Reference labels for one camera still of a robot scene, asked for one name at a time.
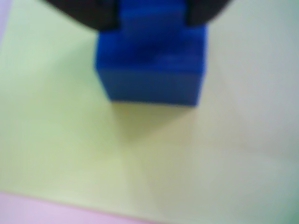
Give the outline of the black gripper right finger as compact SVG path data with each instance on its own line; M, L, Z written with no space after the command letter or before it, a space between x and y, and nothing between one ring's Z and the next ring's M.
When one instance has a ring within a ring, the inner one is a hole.
M186 0L185 22L187 26L201 25L212 21L232 0Z

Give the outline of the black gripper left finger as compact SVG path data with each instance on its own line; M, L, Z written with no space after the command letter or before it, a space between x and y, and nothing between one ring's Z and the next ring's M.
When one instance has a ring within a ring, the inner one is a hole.
M118 0L46 0L75 21L98 31L119 28Z

